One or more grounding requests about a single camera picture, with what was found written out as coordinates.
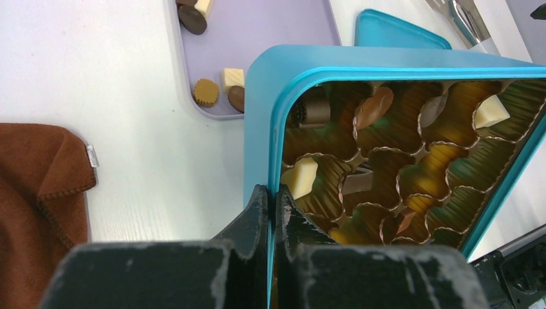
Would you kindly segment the white chocolate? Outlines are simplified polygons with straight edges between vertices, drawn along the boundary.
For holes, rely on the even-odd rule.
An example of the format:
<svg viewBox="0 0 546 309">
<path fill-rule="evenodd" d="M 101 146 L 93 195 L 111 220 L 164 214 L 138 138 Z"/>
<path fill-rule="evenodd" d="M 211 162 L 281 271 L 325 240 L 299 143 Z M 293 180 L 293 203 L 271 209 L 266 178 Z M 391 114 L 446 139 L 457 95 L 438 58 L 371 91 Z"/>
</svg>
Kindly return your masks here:
<svg viewBox="0 0 546 309">
<path fill-rule="evenodd" d="M 297 200 L 312 192 L 317 170 L 318 163 L 312 157 L 302 158 L 282 174 L 280 184 L 286 185 Z"/>
<path fill-rule="evenodd" d="M 491 127 L 509 119 L 511 116 L 497 95 L 485 99 L 476 110 L 474 126 L 476 129 Z"/>
</svg>

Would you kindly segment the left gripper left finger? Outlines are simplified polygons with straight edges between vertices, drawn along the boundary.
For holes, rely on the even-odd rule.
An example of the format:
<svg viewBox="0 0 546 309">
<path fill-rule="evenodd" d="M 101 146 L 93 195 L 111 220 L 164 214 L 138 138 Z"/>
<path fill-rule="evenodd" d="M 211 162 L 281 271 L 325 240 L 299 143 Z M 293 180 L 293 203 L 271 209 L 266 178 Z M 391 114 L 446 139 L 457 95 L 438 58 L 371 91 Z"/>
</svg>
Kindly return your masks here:
<svg viewBox="0 0 546 309">
<path fill-rule="evenodd" d="M 266 308 L 268 194 L 205 241 L 91 243 L 57 267 L 41 308 Z"/>
</svg>

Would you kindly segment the teal box lid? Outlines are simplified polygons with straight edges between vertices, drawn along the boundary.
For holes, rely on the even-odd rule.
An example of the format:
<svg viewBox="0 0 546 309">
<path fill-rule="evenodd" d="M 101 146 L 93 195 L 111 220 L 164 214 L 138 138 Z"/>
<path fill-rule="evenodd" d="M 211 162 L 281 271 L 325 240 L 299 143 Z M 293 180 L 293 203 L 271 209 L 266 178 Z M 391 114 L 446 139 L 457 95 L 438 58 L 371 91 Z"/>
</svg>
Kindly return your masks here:
<svg viewBox="0 0 546 309">
<path fill-rule="evenodd" d="M 355 20 L 354 46 L 378 48 L 452 49 L 445 38 L 398 17 L 373 9 Z"/>
</svg>

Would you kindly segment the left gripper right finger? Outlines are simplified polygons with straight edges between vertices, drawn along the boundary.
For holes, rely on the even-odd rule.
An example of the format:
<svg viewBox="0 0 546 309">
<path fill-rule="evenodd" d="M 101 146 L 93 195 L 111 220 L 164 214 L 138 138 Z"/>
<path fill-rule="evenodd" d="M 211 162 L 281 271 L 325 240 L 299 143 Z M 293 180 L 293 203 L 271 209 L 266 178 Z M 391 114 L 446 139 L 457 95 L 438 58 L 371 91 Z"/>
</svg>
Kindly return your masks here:
<svg viewBox="0 0 546 309">
<path fill-rule="evenodd" d="M 438 245 L 340 245 L 297 207 L 276 201 L 280 308 L 488 308 L 474 268 Z"/>
</svg>

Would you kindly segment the teal chocolate box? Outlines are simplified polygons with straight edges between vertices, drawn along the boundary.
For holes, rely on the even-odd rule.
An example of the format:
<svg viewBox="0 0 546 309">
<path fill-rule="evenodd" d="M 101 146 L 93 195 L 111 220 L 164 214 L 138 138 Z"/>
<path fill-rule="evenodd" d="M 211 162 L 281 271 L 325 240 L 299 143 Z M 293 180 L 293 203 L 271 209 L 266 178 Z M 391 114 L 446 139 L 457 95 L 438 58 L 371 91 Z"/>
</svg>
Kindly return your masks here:
<svg viewBox="0 0 546 309">
<path fill-rule="evenodd" d="M 476 129 L 497 95 L 510 118 Z M 270 200 L 278 304 L 282 174 L 318 163 L 296 207 L 340 245 L 438 245 L 466 259 L 545 136 L 545 67 L 462 50 L 279 45 L 249 68 L 244 191 Z"/>
</svg>

